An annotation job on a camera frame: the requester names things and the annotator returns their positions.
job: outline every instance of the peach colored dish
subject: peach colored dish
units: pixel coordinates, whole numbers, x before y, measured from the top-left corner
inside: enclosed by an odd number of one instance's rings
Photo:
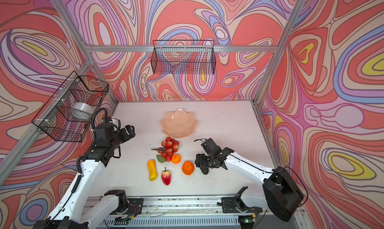
[[[197,122],[192,112],[178,109],[175,112],[168,111],[164,120],[160,122],[163,133],[172,138],[182,138],[192,134]]]

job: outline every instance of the orange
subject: orange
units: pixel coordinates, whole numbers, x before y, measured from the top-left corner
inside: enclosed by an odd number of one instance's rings
[[[190,176],[195,170],[195,166],[193,165],[192,162],[186,161],[184,162],[183,167],[181,167],[181,169],[183,170],[185,175]]]
[[[181,157],[180,157],[178,154],[174,154],[174,155],[172,156],[171,161],[172,161],[174,164],[178,164],[178,163],[180,163],[180,161],[181,161]]]

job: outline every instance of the black wire mesh basket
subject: black wire mesh basket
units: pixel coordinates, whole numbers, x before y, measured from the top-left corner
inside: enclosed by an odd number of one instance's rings
[[[82,142],[91,122],[93,115],[91,111],[100,108],[109,85],[92,76],[76,75],[70,81],[72,84],[61,98],[52,100],[51,97],[48,101],[52,103],[58,100],[48,115],[44,119],[36,119],[47,102],[33,118],[32,123],[56,141]],[[85,103],[88,105],[85,105],[87,108],[92,109],[85,112],[76,107],[76,103],[77,105]]]
[[[154,74],[214,74],[213,40],[154,40],[151,66]]]

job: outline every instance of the yellow squash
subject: yellow squash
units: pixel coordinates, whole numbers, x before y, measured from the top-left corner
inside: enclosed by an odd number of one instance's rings
[[[148,161],[148,170],[149,170],[149,180],[154,181],[157,178],[157,171],[156,171],[156,161],[150,160]]]

